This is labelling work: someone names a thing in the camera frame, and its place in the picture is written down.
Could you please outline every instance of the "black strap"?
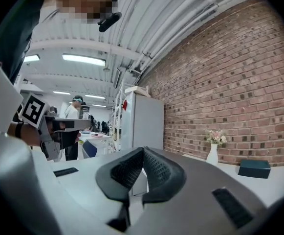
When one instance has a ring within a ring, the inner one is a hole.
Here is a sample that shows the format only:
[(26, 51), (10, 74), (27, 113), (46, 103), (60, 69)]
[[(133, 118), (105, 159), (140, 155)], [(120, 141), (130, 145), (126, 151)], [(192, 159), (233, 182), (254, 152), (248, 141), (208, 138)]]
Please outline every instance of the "black strap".
[(21, 128), (23, 124), (24, 124), (23, 121), (17, 123), (16, 130), (15, 130), (15, 137), (18, 139), (21, 139)]

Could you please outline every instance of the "white vase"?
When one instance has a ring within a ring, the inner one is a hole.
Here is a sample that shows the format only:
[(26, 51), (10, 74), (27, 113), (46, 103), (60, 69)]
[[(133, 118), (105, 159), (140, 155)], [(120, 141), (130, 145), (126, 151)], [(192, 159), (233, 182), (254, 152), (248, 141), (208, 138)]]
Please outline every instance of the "white vase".
[(218, 153), (217, 153), (217, 144), (211, 144), (211, 149), (206, 159), (206, 162), (212, 165), (217, 165), (218, 163)]

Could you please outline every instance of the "black rubber pad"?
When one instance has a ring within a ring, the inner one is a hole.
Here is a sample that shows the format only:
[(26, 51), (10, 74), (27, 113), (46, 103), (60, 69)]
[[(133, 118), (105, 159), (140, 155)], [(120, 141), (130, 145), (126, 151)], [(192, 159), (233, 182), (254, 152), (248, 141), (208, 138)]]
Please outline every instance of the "black rubber pad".
[(143, 195), (143, 204), (166, 202), (185, 184), (182, 167), (148, 147), (137, 148), (100, 167), (95, 175), (96, 183), (107, 198), (129, 206), (129, 191), (143, 167), (150, 190)]
[(56, 177), (60, 177), (60, 176), (65, 176), (65, 175), (68, 175), (68, 174), (71, 174), (77, 171), (79, 171), (77, 168), (72, 167), (72, 168), (68, 168), (64, 170), (56, 170), (54, 171), (54, 174)]
[(250, 212), (226, 188), (216, 189), (212, 192), (236, 228), (246, 225), (253, 219)]

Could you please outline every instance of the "dark green box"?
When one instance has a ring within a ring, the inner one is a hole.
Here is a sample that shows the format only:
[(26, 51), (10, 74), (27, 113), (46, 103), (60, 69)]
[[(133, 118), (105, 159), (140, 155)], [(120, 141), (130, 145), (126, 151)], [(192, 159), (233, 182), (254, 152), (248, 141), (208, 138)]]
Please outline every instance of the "dark green box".
[(240, 163), (238, 175), (252, 178), (268, 178), (271, 167), (266, 160), (247, 160)]

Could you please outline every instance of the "white shirt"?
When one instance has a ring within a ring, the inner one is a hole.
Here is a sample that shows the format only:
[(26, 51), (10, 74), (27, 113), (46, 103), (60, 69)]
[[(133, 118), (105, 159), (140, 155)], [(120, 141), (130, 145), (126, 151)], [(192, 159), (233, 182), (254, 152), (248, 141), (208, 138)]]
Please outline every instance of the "white shirt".
[(89, 120), (89, 113), (83, 113), (82, 119)]
[(74, 13), (74, 12), (58, 12), (58, 8), (55, 4), (49, 4), (41, 8), (40, 11), (40, 24), (48, 22), (58, 21), (61, 23), (77, 23), (86, 24), (87, 14), (86, 13)]
[(79, 112), (72, 105), (69, 105), (65, 110), (64, 116), (68, 119), (79, 119)]

